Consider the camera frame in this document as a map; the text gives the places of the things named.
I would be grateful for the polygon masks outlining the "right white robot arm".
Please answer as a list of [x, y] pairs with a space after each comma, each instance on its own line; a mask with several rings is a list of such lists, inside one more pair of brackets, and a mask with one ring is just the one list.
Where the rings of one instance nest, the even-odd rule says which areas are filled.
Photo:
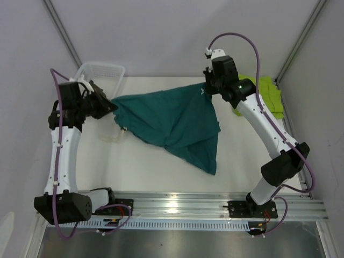
[[309, 154], [306, 143], [299, 144], [277, 123], [266, 108], [256, 86], [250, 79], [240, 80], [231, 70], [228, 75], [215, 75], [209, 67], [203, 71], [206, 91], [220, 94], [224, 101], [237, 109], [253, 127], [264, 143], [271, 160], [261, 167], [262, 178], [246, 196], [245, 209], [257, 217], [271, 203], [284, 183], [301, 171]]

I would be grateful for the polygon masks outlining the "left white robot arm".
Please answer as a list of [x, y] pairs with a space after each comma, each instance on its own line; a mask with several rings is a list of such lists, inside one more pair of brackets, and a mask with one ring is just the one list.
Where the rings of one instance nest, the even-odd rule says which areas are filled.
[[52, 136], [49, 177], [44, 194], [34, 199], [34, 208], [51, 225], [87, 221], [98, 209], [113, 214], [117, 202], [111, 188], [79, 193], [76, 161], [86, 118], [101, 119], [117, 107], [92, 80], [70, 80], [58, 84], [58, 90], [59, 98], [48, 117]]

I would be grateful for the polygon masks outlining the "teal green shorts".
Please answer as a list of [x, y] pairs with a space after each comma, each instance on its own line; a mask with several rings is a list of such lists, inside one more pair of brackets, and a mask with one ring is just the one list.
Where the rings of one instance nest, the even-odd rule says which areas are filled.
[[113, 114], [120, 128], [216, 174], [220, 125], [205, 83], [120, 96], [111, 102], [117, 106]]

